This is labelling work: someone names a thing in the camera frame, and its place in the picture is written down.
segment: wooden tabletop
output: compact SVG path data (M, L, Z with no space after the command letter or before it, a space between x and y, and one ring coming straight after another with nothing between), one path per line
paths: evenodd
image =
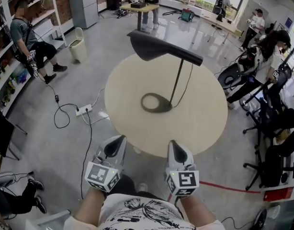
M167 113L143 110L141 98L154 92L170 99L181 59L164 55L143 61L134 54L119 63L105 86L105 107L116 130L129 143L147 153L166 157L174 139L193 154L212 146L227 120L227 102L216 77L205 66L193 66L187 90L179 105ZM189 79L192 64L185 61L172 101L175 106ZM151 97L144 104L153 108Z
M218 21L216 18L218 17L217 14L212 13L208 10L202 10L200 17L211 24L216 24L217 27L220 27L224 29L225 31L228 31L229 33L234 34L237 27L232 23L229 24L227 22L227 19L223 18L223 22Z
M159 7L160 6L158 6L156 4L149 4L149 5L146 5L143 8L136 9L136 8L131 8L131 3L128 3L126 5L120 6L119 8L123 9L123 10L132 10L132 11L138 11L138 12L149 12L149 11L155 10L155 9L157 9Z

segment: gray t-shirt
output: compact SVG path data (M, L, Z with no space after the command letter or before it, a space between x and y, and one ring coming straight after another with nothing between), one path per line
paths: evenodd
M29 29L28 21L26 19L23 19L23 20L26 23L22 21L21 19L14 19L10 26L10 33L11 33L12 40L18 49L19 47L18 47L17 41L22 38L23 42L25 43L28 29ZM26 44L27 49L30 50L32 45L35 42L37 42L37 39L36 39L35 33L31 30L29 33L27 44Z

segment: white cable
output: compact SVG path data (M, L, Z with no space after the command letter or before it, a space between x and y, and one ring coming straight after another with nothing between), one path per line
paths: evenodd
M100 120L103 120L103 119L106 119L106 118L108 118L108 117L109 117L109 116L107 116L107 117L100 118L100 119L98 119L97 121L95 121L95 122L91 122L91 123L89 124L88 122L86 122L86 120L84 119L84 117L83 117L83 115L82 115L82 114L81 114L81 116L82 116L82 118L83 118L84 122L85 122L87 125L92 125L92 124L95 124L95 123L97 123L98 121L100 121Z
M97 95L97 98L96 98L94 104L91 105L92 107L97 103L97 101L98 101L98 97L99 97L99 94L100 94L100 92L103 91L103 90L104 90L104 88L101 89L101 90L98 92L98 95Z

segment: black shorts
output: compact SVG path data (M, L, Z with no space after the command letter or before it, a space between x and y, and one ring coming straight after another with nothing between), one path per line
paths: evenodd
M46 42L35 42L30 51L35 50L35 60L37 69L44 67L44 57L51 60L57 53L56 48Z

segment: gray floor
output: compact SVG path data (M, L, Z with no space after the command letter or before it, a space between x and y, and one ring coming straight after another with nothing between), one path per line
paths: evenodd
M160 14L166 11L169 10L161 8ZM111 13L106 11L102 15L111 17ZM136 28L136 21L135 14L121 19L107 18L84 31L89 58L83 64L74 63L67 48L60 50L58 61L69 67L67 72L58 74L52 83L60 97L60 104L84 106L94 102L113 68L134 53L127 34ZM148 29L152 31L152 35L201 55L204 58L203 64L213 73L219 72L240 54L236 47L240 45L237 39L230 36L231 42L222 44L223 32L214 33L213 27L198 18L194 18L193 23L187 23L178 20L178 15L169 15L165 18L161 16L159 21L161 25L157 32ZM199 22L199 33L192 45L191 40ZM214 37L207 42L213 33ZM69 33L66 38L71 42L74 32ZM69 126L64 129L55 128L53 115L56 109L52 90L38 79L31 81L14 103L9 117L28 132L27 137L15 134L16 144L20 147L23 158L21 161L4 159L2 164L2 171L35 172L36 178L45 184L45 191L40 195L50 214L65 209L73 210L78 205L82 162L90 139L90 127L82 118L75 116L72 106L64 108L70 115ZM95 121L105 115L101 93L90 116ZM56 120L59 126L68 121L62 113L58 113ZM242 164L255 162L253 146L256 133L251 131L244 136L241 131L252 124L241 108L229 110L227 124L220 139L208 150L195 156L202 181L245 189L253 171L244 169ZM116 134L109 119L94 124L87 160L92 159L102 141ZM167 197L168 191L163 180L164 163L163 158L137 154L129 145L125 171L136 183L146 182L150 192ZM26 182L24 178L10 189L21 194ZM87 184L83 182L83 191L86 192L87 189ZM257 190L258 185L254 185L252 189ZM200 185L196 194L219 220L231 216L237 227L253 220L264 205L262 194L246 194L207 185ZM35 219L41 216L34 209L29 214L18 216L11 224L13 229L23 229L26 218ZM230 219L224 225L227 230L233 229Z

